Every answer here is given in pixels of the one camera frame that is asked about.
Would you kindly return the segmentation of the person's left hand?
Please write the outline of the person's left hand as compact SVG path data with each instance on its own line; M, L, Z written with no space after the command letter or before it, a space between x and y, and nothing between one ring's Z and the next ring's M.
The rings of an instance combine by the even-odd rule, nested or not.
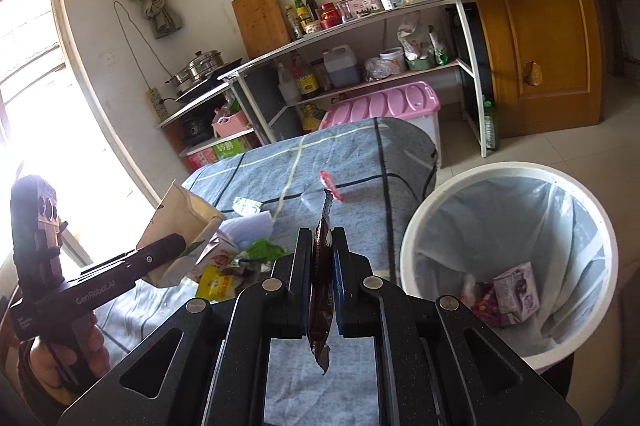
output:
M104 347L104 336L98 328L98 319L91 313L91 328L88 335L88 366L96 377L102 377L111 369L110 354ZM72 366L77 362L77 354L65 346L47 344L37 338L28 354L29 366L38 382L47 390L60 389L62 378L60 365Z

